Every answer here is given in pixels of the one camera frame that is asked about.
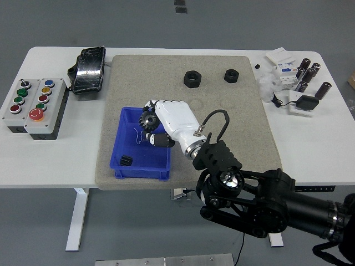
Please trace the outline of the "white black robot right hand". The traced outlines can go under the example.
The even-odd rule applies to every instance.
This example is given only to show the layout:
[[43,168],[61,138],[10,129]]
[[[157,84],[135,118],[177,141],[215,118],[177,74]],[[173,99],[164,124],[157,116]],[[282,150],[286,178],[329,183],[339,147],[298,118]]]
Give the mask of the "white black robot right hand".
[[193,159],[206,142],[200,125],[188,104],[175,100],[150,100],[143,107],[139,125],[146,139],[157,147],[179,143],[186,157]]

